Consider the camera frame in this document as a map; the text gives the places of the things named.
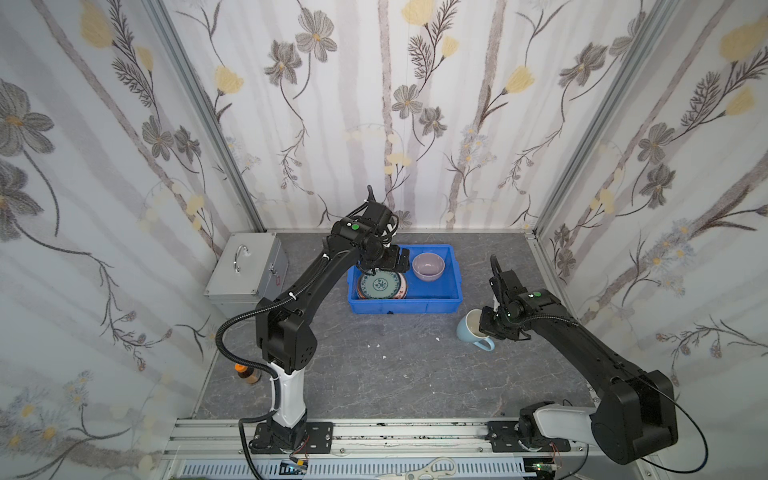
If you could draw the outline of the light blue mug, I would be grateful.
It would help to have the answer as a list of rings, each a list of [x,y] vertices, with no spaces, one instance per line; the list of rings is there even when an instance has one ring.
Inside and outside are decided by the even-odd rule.
[[[480,331],[481,309],[473,309],[467,312],[456,327],[456,335],[464,343],[472,344],[483,351],[491,352],[495,349],[493,339]]]

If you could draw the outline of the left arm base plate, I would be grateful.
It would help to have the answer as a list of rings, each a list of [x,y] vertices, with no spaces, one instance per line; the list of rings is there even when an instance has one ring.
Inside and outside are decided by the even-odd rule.
[[[247,445],[252,454],[329,454],[333,429],[332,422],[305,422],[293,428],[265,422],[257,426]]]

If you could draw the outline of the purple bowl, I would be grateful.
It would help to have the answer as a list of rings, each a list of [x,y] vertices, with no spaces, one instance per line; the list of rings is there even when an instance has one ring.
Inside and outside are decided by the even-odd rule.
[[[424,252],[413,259],[411,267],[418,279],[424,282],[433,282],[444,273],[445,260],[436,253]]]

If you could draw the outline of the blue floral green plate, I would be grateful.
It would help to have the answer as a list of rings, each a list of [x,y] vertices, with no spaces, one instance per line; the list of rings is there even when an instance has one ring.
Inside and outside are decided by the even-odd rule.
[[[364,300],[399,300],[408,290],[406,278],[401,273],[377,271],[362,275],[357,283],[357,293]]]

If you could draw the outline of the blue plastic bin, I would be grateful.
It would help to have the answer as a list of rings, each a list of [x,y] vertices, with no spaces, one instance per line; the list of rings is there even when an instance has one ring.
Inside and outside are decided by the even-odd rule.
[[[404,274],[407,292],[403,299],[363,299],[358,294],[362,273],[355,267],[347,271],[347,300],[355,314],[447,314],[458,311],[463,302],[462,278],[454,248],[449,244],[405,244],[410,251],[410,261],[422,253],[434,253],[445,262],[441,277],[425,282],[416,277],[413,270]]]

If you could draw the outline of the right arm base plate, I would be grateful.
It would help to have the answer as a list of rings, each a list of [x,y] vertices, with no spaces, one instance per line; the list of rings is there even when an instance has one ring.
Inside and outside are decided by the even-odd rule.
[[[516,420],[489,421],[485,440],[494,453],[555,453],[570,452],[568,440],[549,438],[528,420],[520,426]]]

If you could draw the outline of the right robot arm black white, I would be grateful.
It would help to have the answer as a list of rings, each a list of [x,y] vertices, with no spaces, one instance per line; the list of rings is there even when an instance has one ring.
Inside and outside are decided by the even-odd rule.
[[[480,331],[498,340],[527,341],[538,335],[552,345],[597,393],[595,408],[543,401],[521,409],[518,435],[538,447],[548,439],[597,446],[620,465],[671,447],[678,424],[671,380],[625,359],[569,314],[546,289],[530,291],[512,270],[491,263],[490,287],[497,307],[484,307]]]

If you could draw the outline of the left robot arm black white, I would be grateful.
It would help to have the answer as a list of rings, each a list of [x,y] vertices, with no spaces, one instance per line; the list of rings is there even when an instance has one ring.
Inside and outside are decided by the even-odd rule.
[[[374,197],[337,220],[316,259],[299,279],[276,297],[271,310],[256,316],[262,358],[277,374],[276,410],[268,421],[272,443],[296,449],[306,436],[304,369],[317,351],[311,329],[314,315],[337,281],[353,267],[366,275],[410,269],[410,252],[393,242],[399,227],[394,213]]]

